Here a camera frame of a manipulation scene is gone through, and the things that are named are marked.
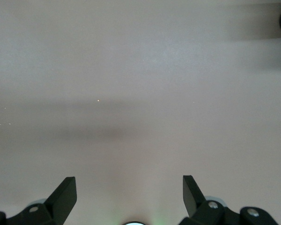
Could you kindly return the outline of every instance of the metal screw head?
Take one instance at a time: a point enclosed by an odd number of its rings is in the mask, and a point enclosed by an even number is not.
[[[38,210],[38,207],[37,206],[34,206],[34,207],[32,207],[30,210],[29,210],[29,212],[35,212],[35,211],[37,211]]]
[[[259,217],[259,213],[258,213],[255,209],[248,209],[248,213],[249,213],[251,216]]]
[[[209,202],[208,205],[212,209],[217,209],[219,207],[215,202]]]

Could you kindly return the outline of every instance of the black mechanical arm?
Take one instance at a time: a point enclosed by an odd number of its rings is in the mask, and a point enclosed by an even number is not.
[[[67,177],[43,204],[30,205],[8,219],[0,212],[0,225],[63,225],[76,201],[75,177]]]
[[[262,209],[244,207],[237,214],[206,200],[192,176],[183,176],[183,200],[189,217],[179,225],[278,225]],[[63,225],[76,201],[75,177],[67,177],[44,203],[30,205],[8,219],[0,212],[0,225]]]
[[[262,209],[244,207],[237,214],[217,201],[207,201],[192,176],[183,176],[183,200],[189,217],[179,225],[278,225]]]

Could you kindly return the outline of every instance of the screw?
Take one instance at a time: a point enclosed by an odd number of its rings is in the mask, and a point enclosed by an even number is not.
[[[35,212],[35,211],[37,211],[38,210],[38,207],[37,206],[34,206],[34,207],[32,207],[30,210],[29,210],[29,212]]]
[[[258,213],[255,209],[248,209],[248,213],[249,213],[251,216],[259,217],[259,213]]]
[[[217,209],[218,208],[218,205],[215,202],[209,202],[208,205],[212,209]]]

